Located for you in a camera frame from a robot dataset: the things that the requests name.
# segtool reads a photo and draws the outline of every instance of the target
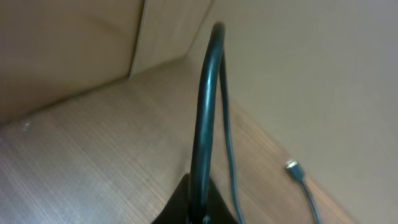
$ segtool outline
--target black cable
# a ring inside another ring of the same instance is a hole
[[[311,193],[311,190],[308,188],[307,183],[305,182],[305,173],[301,168],[300,164],[295,160],[289,160],[286,163],[286,169],[289,171],[292,178],[301,186],[303,192],[311,206],[311,210],[313,213],[313,218],[316,224],[322,224],[321,216],[315,203],[315,199]]]
[[[244,221],[243,212],[239,205],[238,190],[236,187],[235,160],[234,160],[234,152],[232,145],[231,124],[229,122],[229,99],[228,99],[229,97],[228,97],[228,84],[226,79],[226,62],[225,62],[224,50],[223,50],[223,55],[221,56],[221,64],[220,64],[220,86],[221,86],[221,97],[223,101],[223,123],[224,123],[226,152],[228,155],[231,196],[236,216],[240,224],[245,224],[246,222]]]

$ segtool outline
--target white wall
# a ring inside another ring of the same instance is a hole
[[[215,0],[198,68],[214,21],[231,97],[360,223],[397,223],[398,1]]]

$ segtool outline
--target wire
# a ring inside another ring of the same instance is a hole
[[[229,181],[231,184],[231,196],[235,208],[236,216],[240,224],[245,224],[243,217],[243,212],[239,204],[238,190],[236,184],[236,173],[235,173],[235,160],[231,136],[231,124],[229,122],[229,96],[228,96],[228,85],[226,79],[226,62],[225,62],[225,52],[223,50],[223,55],[221,56],[220,63],[220,86],[221,86],[221,98],[223,102],[223,123],[224,123],[224,134],[225,134],[225,144],[226,152],[228,155],[228,165],[229,165]]]
[[[288,170],[288,172],[290,173],[290,175],[292,176],[294,181],[296,181],[303,189],[303,192],[311,206],[311,210],[313,213],[313,218],[315,220],[315,223],[322,224],[322,220],[321,220],[321,216],[320,216],[317,204],[315,203],[315,199],[311,193],[311,190],[308,188],[308,185],[304,179],[304,177],[305,177],[304,170],[301,168],[300,164],[293,159],[287,161],[285,168]]]

